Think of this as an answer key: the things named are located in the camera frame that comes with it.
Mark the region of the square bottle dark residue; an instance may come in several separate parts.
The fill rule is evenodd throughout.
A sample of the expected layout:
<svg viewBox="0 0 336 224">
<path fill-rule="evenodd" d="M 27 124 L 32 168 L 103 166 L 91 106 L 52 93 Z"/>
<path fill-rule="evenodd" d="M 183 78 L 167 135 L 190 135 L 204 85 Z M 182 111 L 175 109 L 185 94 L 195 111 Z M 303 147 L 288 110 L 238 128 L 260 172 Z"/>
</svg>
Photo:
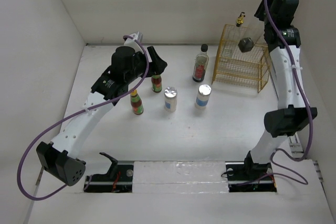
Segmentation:
<svg viewBox="0 0 336 224">
<path fill-rule="evenodd" d="M 254 16 L 239 36 L 238 48 L 242 53 L 251 51 L 264 33 L 264 22 Z"/>
</svg>

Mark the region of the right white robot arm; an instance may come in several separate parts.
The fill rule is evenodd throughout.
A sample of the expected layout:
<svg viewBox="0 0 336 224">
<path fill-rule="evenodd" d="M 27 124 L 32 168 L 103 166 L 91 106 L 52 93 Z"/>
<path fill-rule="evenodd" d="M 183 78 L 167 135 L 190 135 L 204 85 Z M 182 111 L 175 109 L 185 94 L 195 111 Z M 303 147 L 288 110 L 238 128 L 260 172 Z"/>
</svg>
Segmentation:
<svg viewBox="0 0 336 224">
<path fill-rule="evenodd" d="M 265 131 L 244 160 L 243 173 L 250 179 L 265 172 L 280 145 L 311 126 L 318 114 L 303 90 L 300 34 L 291 24 L 298 4 L 299 0 L 262 0 L 255 13 L 265 25 L 264 39 L 276 74 L 278 109 L 265 114 Z"/>
</svg>

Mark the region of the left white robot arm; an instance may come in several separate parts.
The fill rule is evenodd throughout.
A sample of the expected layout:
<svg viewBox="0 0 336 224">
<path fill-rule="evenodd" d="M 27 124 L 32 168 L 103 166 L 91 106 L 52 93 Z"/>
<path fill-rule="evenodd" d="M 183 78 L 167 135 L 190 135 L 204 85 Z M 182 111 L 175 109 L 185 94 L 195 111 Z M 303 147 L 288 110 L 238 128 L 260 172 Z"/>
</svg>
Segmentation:
<svg viewBox="0 0 336 224">
<path fill-rule="evenodd" d="M 75 185 L 85 172 L 85 162 L 77 157 L 80 150 L 102 117 L 129 90 L 129 85 L 139 77 L 161 74 L 167 63 L 154 47 L 147 48 L 151 62 L 140 51 L 120 46 L 111 56 L 111 65 L 91 87 L 85 110 L 70 120 L 61 133 L 50 143 L 40 142 L 36 148 L 42 167 L 67 186 Z"/>
</svg>

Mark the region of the clear gold spout bottle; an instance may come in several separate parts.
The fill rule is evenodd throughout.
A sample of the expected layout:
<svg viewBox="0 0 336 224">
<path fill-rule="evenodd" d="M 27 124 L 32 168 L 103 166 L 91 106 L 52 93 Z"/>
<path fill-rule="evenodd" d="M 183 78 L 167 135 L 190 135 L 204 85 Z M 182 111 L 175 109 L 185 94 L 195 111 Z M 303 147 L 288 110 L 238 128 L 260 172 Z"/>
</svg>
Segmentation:
<svg viewBox="0 0 336 224">
<path fill-rule="evenodd" d="M 241 12 L 235 21 L 235 25 L 228 30 L 224 47 L 224 57 L 231 58 L 241 38 L 240 27 L 244 23 L 245 12 Z"/>
</svg>

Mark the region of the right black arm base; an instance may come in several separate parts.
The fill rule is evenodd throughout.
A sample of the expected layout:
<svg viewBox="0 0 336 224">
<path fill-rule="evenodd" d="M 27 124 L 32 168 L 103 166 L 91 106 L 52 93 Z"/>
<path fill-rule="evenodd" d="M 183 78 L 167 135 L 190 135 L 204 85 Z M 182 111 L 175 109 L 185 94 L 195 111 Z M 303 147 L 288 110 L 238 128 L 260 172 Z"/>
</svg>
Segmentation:
<svg viewBox="0 0 336 224">
<path fill-rule="evenodd" d="M 250 182 L 266 175 L 267 170 L 271 168 L 270 163 L 256 168 L 248 168 L 244 162 L 225 162 L 225 166 L 226 171 L 222 173 L 222 177 L 227 178 L 230 193 L 277 192 L 273 177 L 267 176 L 259 181 Z"/>
</svg>

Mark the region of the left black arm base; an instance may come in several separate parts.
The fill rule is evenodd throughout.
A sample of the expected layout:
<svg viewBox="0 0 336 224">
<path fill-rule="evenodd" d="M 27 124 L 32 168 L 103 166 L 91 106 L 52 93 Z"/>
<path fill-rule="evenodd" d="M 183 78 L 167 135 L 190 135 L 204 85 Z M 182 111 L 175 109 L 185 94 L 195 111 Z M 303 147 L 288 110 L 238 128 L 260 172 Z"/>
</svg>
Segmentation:
<svg viewBox="0 0 336 224">
<path fill-rule="evenodd" d="M 83 191 L 85 193 L 131 193 L 133 187 L 134 161 L 118 161 L 105 152 L 110 167 L 104 174 L 86 176 Z"/>
</svg>

